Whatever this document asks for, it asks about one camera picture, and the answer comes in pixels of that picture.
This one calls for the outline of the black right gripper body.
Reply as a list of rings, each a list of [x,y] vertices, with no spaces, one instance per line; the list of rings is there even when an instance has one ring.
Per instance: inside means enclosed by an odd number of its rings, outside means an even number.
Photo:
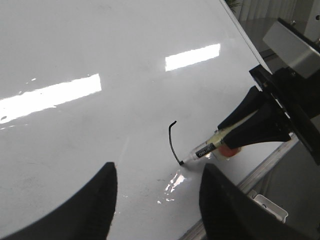
[[[290,130],[320,164],[320,131],[312,119],[320,115],[320,72],[305,78],[290,67],[270,73],[262,65],[249,71],[264,91],[278,100],[288,115]]]

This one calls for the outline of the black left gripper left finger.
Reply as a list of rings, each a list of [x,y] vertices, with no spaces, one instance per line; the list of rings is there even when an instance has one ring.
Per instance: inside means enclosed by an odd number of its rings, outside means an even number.
[[[107,162],[75,195],[6,240],[105,240],[116,210],[117,170]]]

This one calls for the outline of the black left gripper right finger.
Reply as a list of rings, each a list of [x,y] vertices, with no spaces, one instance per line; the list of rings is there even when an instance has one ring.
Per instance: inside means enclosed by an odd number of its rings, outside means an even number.
[[[204,166],[199,208],[209,240],[307,240],[236,187],[214,164]]]

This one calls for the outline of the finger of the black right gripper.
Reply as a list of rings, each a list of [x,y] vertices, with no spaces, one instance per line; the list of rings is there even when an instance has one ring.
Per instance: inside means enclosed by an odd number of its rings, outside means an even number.
[[[269,102],[263,104],[253,116],[231,130],[223,143],[230,149],[265,142],[291,140],[286,127],[286,115],[281,108]]]
[[[242,102],[217,128],[222,130],[236,125],[237,128],[247,130],[262,125],[269,117],[265,108],[268,100],[265,92],[258,90],[256,86],[251,87]]]

